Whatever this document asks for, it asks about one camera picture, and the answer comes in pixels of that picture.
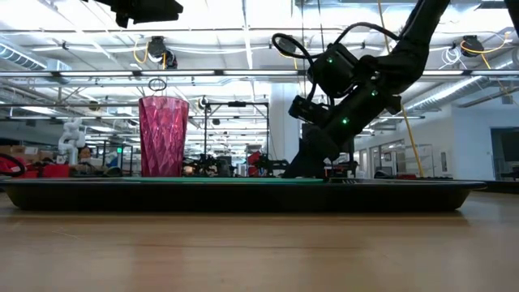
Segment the black rectangular tray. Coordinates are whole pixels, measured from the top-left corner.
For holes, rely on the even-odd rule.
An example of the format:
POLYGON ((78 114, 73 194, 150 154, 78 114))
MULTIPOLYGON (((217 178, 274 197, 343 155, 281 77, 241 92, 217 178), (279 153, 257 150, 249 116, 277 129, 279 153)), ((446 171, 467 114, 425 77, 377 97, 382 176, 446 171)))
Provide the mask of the black rectangular tray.
POLYGON ((449 212, 486 183, 332 178, 34 178, 0 181, 23 210, 181 213, 449 212))

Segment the person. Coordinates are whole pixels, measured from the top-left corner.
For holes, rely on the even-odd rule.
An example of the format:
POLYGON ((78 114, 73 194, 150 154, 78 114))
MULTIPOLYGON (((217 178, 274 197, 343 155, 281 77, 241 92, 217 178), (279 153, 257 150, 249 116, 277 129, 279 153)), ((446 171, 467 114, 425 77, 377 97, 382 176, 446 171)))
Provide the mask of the person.
POLYGON ((92 155, 92 150, 88 146, 84 146, 79 150, 79 162, 88 163, 93 166, 102 166, 102 159, 95 158, 92 155))

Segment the black red wheel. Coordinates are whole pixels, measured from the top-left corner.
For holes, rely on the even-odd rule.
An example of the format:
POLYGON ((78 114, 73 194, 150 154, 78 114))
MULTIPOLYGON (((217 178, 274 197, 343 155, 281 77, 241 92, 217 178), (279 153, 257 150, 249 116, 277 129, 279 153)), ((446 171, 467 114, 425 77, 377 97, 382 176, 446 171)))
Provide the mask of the black red wheel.
POLYGON ((0 175, 19 177, 25 173, 26 166, 22 158, 0 153, 0 175))

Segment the black metal frame rig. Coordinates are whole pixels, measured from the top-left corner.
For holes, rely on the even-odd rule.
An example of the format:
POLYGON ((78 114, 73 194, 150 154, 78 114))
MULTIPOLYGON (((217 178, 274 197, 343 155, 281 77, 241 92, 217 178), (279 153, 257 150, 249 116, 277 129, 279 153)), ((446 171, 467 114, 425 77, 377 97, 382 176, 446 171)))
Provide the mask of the black metal frame rig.
POLYGON ((209 102, 205 101, 204 104, 204 153, 202 154, 201 161, 201 175, 205 177, 209 177, 212 175, 216 175, 218 177, 231 177, 231 176, 241 176, 241 177, 249 177, 249 169, 250 164, 248 162, 248 157, 254 152, 260 152, 262 149, 265 150, 266 156, 269 154, 269 103, 268 102, 252 102, 252 101, 228 101, 228 102, 209 102), (228 116, 215 116, 215 113, 222 107, 229 108, 244 108, 248 106, 252 106, 260 116, 252 115, 252 116, 242 116, 238 114, 228 115, 228 116), (212 129, 213 133, 208 134, 208 120, 209 119, 264 119, 266 122, 264 129, 256 129, 256 128, 217 128, 212 129), (231 165, 228 165, 228 169, 225 168, 224 161, 217 158, 208 158, 208 137, 209 136, 221 136, 221 137, 238 137, 238 136, 248 136, 255 134, 255 141, 245 141, 239 140, 237 144, 242 144, 245 146, 244 148, 244 174, 236 174, 235 168, 231 165))

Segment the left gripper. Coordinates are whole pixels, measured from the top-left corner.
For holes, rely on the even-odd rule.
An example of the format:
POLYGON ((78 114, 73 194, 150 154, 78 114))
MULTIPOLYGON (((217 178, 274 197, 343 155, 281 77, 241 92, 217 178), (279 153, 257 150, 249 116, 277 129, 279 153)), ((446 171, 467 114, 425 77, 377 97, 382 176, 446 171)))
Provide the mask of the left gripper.
POLYGON ((127 28, 130 19, 134 24, 176 21, 183 13, 177 0, 83 0, 89 1, 109 6, 120 28, 127 28))

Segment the red machine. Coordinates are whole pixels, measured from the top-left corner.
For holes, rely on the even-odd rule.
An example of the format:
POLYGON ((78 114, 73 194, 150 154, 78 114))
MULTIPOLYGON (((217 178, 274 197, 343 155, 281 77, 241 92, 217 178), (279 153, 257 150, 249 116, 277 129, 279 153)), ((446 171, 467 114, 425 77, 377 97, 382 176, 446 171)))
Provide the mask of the red machine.
POLYGON ((261 152, 253 152, 247 157, 247 174, 249 177, 261 177, 263 168, 259 166, 263 154, 261 152))

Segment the pink faceted plastic cup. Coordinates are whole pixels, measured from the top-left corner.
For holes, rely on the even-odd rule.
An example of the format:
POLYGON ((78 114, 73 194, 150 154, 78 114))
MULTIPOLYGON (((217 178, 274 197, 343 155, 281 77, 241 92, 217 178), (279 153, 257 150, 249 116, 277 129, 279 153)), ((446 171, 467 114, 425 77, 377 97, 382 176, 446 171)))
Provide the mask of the pink faceted plastic cup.
POLYGON ((189 104, 176 97, 140 98, 139 133, 143 177, 180 177, 189 104))

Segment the red box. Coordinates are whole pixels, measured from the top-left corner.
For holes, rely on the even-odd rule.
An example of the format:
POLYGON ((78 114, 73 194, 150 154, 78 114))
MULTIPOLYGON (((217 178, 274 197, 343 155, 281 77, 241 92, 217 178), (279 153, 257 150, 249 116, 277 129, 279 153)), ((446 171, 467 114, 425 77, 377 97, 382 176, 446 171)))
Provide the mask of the red box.
POLYGON ((69 176, 69 165, 45 165, 41 171, 42 178, 68 178, 69 176))

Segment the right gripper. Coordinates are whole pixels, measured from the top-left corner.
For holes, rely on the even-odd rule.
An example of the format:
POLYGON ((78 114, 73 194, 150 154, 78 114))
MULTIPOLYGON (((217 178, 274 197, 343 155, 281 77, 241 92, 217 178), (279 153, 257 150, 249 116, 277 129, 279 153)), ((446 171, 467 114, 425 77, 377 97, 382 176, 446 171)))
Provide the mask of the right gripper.
POLYGON ((282 178, 324 176, 325 159, 335 161, 341 148, 375 118, 374 101, 343 101, 329 109, 323 124, 311 124, 300 139, 300 149, 282 178))

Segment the metal ventilation duct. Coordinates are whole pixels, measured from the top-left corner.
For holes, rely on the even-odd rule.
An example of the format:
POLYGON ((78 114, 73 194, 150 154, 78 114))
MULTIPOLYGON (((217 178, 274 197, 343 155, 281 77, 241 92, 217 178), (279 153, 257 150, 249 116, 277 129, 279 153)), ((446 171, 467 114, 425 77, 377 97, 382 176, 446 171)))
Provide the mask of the metal ventilation duct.
POLYGON ((53 58, 44 58, 8 41, 0 41, 0 59, 29 71, 71 71, 68 64, 53 58))

